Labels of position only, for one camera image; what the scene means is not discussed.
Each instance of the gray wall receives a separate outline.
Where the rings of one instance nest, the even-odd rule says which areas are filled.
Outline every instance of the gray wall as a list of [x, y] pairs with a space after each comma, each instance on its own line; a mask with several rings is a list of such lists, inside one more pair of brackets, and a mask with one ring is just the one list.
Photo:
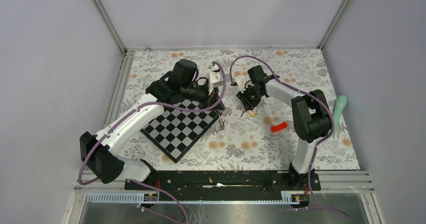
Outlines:
[[426, 0], [352, 0], [324, 50], [386, 223], [424, 223]]
[[317, 46], [342, 0], [102, 0], [127, 47]]
[[60, 223], [120, 53], [91, 0], [0, 0], [1, 223]]

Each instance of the green object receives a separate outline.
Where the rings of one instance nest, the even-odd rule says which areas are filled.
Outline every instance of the green object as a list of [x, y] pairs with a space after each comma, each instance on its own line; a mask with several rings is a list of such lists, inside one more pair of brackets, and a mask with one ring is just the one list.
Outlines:
[[336, 100], [336, 105], [333, 111], [335, 129], [339, 125], [340, 116], [342, 116], [343, 109], [345, 108], [347, 102], [348, 98], [344, 95], [340, 95]]

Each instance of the flower pattern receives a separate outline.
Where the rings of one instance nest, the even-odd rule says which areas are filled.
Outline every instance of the flower pattern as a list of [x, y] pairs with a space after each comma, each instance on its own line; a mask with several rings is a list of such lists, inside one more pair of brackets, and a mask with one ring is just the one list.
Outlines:
[[[237, 87], [230, 86], [229, 67], [241, 55], [259, 57], [280, 76], [280, 79], [304, 90], [321, 89], [333, 110], [336, 101], [332, 82], [323, 55], [318, 49], [298, 50], [200, 50], [200, 51], [139, 51], [135, 53], [132, 69], [121, 106], [124, 113], [133, 106], [145, 89], [176, 61], [185, 58], [198, 65], [200, 76], [206, 76], [211, 63], [217, 61], [227, 73], [227, 91], [224, 104], [226, 128], [215, 123], [176, 164], [142, 133], [137, 133], [125, 145], [121, 155], [144, 159], [158, 170], [285, 170], [293, 159], [297, 135], [293, 128], [289, 106], [273, 98], [263, 98], [249, 116], [236, 97]], [[238, 60], [233, 74], [247, 74], [250, 67], [262, 65], [253, 59]], [[288, 127], [271, 133], [270, 127], [286, 121]], [[316, 169], [359, 169], [348, 129], [343, 117], [333, 137], [320, 145], [315, 160]]]

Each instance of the yellow object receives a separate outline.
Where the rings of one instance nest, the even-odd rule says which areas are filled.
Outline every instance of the yellow object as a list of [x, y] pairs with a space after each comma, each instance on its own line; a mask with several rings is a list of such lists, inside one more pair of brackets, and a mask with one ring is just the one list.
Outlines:
[[255, 116], [256, 116], [256, 113], [255, 113], [255, 112], [253, 112], [253, 111], [251, 111], [251, 110], [247, 110], [247, 113], [248, 113], [250, 116], [252, 116], [252, 117], [255, 117]]

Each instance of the black and white checkered pattern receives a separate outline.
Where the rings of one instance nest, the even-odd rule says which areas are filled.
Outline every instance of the black and white checkered pattern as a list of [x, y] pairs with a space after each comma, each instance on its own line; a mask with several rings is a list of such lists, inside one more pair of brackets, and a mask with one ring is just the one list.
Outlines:
[[[197, 105], [198, 102], [185, 100], [178, 106], [199, 109]], [[171, 109], [149, 122], [141, 132], [177, 163], [218, 118], [217, 111], [190, 113]]]

